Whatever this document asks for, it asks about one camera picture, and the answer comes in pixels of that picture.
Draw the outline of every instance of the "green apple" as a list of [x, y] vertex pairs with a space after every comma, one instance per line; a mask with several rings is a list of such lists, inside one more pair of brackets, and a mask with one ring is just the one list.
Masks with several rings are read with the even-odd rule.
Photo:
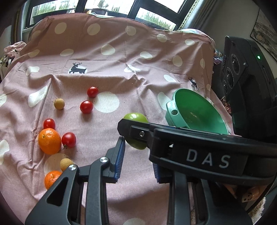
[[[128, 113], [123, 117], [123, 119], [129, 119], [137, 122], [148, 123], [146, 116], [137, 112]], [[138, 150], [144, 150], [147, 146], [146, 143], [140, 142], [134, 139], [125, 138], [125, 140], [129, 145], [131, 145], [133, 148], [136, 148]]]

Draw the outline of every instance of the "speaker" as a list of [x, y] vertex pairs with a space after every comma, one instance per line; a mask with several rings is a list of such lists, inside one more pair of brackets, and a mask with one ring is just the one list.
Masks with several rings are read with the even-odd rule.
[[234, 133], [275, 143], [277, 86], [255, 41], [225, 37], [220, 79], [231, 106]]

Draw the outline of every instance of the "screw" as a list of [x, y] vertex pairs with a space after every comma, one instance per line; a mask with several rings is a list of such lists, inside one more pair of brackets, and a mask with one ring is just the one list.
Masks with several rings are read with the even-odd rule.
[[73, 170], [77, 169], [77, 166], [75, 164], [71, 164], [68, 168], [69, 168], [69, 170], [73, 171]]
[[100, 162], [104, 163], [107, 162], [109, 159], [107, 157], [100, 158]]
[[140, 137], [144, 137], [144, 132], [141, 131], [141, 132], [139, 133], [139, 135], [140, 135]]

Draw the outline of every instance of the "black deer silhouette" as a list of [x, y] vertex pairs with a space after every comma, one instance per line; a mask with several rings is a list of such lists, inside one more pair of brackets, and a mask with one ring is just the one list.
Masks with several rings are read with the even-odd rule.
[[73, 63], [73, 67], [71, 68], [71, 70], [69, 71], [69, 73], [73, 72], [73, 73], [85, 73], [86, 69], [80, 69], [78, 68], [78, 65], [81, 65], [82, 63]]
[[196, 91], [199, 92], [199, 89], [198, 89], [198, 87], [197, 87], [197, 83], [193, 81], [193, 78], [192, 78], [192, 77], [189, 77], [189, 80], [190, 80], [190, 82], [191, 82], [191, 85], [192, 85], [192, 87], [193, 87], [193, 90], [195, 91], [195, 89], [196, 89]]

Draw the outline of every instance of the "mandarin orange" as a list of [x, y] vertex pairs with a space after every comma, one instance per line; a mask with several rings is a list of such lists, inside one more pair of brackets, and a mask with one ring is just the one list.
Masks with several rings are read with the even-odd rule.
[[60, 175], [61, 172], [57, 170], [51, 171], [48, 174], [46, 174], [44, 178], [44, 185], [47, 190], [53, 185], [53, 183], [55, 183], [55, 181], [60, 177]]
[[39, 147], [48, 155], [58, 153], [61, 148], [61, 137], [59, 133], [52, 128], [42, 130], [39, 134]]

